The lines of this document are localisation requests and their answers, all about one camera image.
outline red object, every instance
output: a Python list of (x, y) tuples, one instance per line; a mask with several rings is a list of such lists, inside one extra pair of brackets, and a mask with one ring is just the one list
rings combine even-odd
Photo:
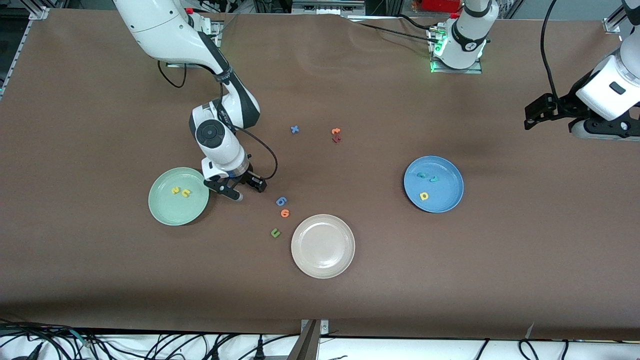
[(431, 12), (455, 13), (460, 8), (460, 0), (422, 0), (422, 9)]

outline blue plate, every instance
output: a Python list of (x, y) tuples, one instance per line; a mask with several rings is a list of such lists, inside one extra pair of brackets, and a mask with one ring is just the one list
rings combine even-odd
[(458, 205), (465, 185), (455, 165), (430, 155), (416, 159), (406, 169), (404, 191), (418, 208), (430, 213), (443, 213)]

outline black circular joint cap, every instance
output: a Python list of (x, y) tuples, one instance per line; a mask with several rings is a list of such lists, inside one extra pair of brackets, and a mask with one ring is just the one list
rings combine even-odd
[(225, 127), (217, 120), (202, 122), (196, 130), (196, 140), (210, 149), (215, 149), (220, 146), (224, 138)]

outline plate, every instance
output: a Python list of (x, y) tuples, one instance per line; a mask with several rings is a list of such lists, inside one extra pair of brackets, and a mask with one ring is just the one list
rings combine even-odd
[(349, 226), (333, 215), (314, 215), (302, 221), (291, 239), (291, 255), (305, 274), (330, 279), (349, 267), (356, 242)]
[(465, 185), (455, 165), (447, 159), (430, 155), (416, 159), (406, 169), (404, 191), (418, 208), (430, 213), (444, 213), (458, 205)]
[[(195, 220), (207, 206), (209, 188), (204, 186), (204, 176), (188, 167), (173, 168), (160, 175), (149, 191), (151, 215), (164, 225), (178, 226)], [(180, 192), (173, 194), (178, 187)], [(182, 196), (189, 190), (189, 197)]]

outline black plug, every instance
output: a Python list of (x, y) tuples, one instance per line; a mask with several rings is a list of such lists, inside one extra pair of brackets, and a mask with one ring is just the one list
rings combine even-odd
[(264, 355), (264, 350), (262, 349), (262, 335), (258, 339), (258, 346), (255, 348), (255, 356), (253, 360), (265, 360), (267, 357)]

